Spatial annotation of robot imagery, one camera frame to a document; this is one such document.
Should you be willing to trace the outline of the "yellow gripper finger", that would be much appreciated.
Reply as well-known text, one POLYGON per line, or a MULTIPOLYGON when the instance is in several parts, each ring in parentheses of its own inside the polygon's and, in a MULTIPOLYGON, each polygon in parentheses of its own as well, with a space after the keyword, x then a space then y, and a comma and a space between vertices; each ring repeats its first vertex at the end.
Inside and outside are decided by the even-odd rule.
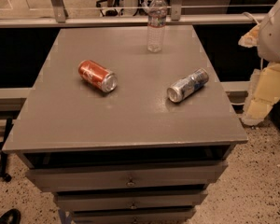
POLYGON ((245 98, 243 124, 256 126, 280 101, 280 63, 269 63, 263 70, 255 69, 250 77, 245 98))
POLYGON ((241 38, 238 41, 238 44, 246 48, 256 47, 258 45, 259 39, 259 28, 259 24, 255 25, 246 34, 241 36, 241 38))

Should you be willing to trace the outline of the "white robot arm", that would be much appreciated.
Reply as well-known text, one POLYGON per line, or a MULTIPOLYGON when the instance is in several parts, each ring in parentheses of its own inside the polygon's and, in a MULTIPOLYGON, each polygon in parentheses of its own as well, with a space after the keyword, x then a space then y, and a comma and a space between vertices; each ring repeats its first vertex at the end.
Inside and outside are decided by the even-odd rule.
POLYGON ((240 38, 238 44, 247 48, 256 47, 260 62, 268 62, 265 68, 255 69, 250 77, 241 117, 243 124, 256 126, 280 101, 280 0, 261 23, 240 38))

